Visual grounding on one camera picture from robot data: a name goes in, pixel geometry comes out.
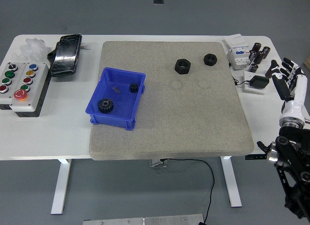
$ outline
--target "table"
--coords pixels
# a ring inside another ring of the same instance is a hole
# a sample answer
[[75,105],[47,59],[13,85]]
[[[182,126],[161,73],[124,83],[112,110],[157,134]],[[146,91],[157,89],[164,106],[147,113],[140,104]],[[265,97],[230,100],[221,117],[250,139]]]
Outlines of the table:
[[[42,39],[46,46],[54,49],[63,35],[20,35],[17,36],[1,66],[0,72],[8,62],[13,62],[12,54],[19,53],[19,47],[26,39]],[[244,37],[250,47],[255,42],[269,46],[271,52],[260,64],[257,73],[264,74],[270,60],[280,58],[271,40],[263,36]],[[228,46],[223,36],[147,36],[147,35],[83,35],[82,44],[90,50],[81,50],[77,73],[70,77],[52,79],[44,105],[38,118],[19,118],[12,111],[0,111],[0,160],[51,160],[61,162],[52,214],[62,213],[71,159],[86,159],[89,155],[91,123],[85,108],[89,102],[98,74],[83,74],[83,69],[98,72],[102,45],[106,41],[170,41],[170,42],[220,42],[225,52]],[[233,76],[242,80],[242,71],[233,71]],[[279,131],[279,116],[282,101],[273,86],[269,84],[264,96],[244,93],[237,87],[242,108],[251,130],[253,142],[269,144]],[[262,151],[255,146],[253,154]],[[232,206],[241,206],[229,157],[221,157],[224,174]]]

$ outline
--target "black gear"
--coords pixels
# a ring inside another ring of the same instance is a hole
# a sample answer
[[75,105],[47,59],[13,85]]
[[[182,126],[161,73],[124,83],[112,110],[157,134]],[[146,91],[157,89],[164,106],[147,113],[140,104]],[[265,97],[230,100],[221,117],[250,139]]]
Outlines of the black gear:
[[98,102],[98,109],[101,113],[109,113],[113,108],[113,101],[109,98],[103,98]]
[[132,83],[131,85],[129,85],[129,90],[132,92],[132,93],[137,93],[138,92],[138,85],[136,83]]

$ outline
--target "white module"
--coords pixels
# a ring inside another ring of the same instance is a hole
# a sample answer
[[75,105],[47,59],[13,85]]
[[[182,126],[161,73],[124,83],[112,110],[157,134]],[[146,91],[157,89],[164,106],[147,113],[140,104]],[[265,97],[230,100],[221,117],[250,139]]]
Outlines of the white module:
[[229,46],[227,59],[235,70],[243,69],[250,65],[248,43],[241,34],[234,34],[225,37]]
[[34,112],[48,74],[45,63],[26,64],[10,104],[14,112]]
[[1,74],[0,105],[1,109],[10,109],[9,104],[25,69],[25,63],[8,63]]

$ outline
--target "table leg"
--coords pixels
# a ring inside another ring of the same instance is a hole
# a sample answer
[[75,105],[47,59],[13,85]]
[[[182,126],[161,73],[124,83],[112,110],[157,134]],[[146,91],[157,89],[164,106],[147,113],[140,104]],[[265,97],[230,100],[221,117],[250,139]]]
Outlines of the table leg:
[[240,200],[236,178],[234,177],[231,156],[221,156],[221,161],[231,207],[241,207],[242,204]]
[[60,169],[51,214],[62,214],[66,197],[71,160],[59,159]]

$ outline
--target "red button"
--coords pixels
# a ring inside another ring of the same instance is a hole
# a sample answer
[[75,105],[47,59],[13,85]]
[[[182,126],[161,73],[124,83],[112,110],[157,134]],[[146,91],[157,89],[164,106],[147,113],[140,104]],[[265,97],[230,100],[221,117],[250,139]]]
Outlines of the red button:
[[14,97],[17,100],[26,100],[28,96],[25,89],[19,89],[14,93]]
[[30,85],[32,84],[32,79],[30,77],[27,77],[23,80],[24,84]]
[[0,93],[6,93],[9,90],[9,88],[5,85],[0,86]]

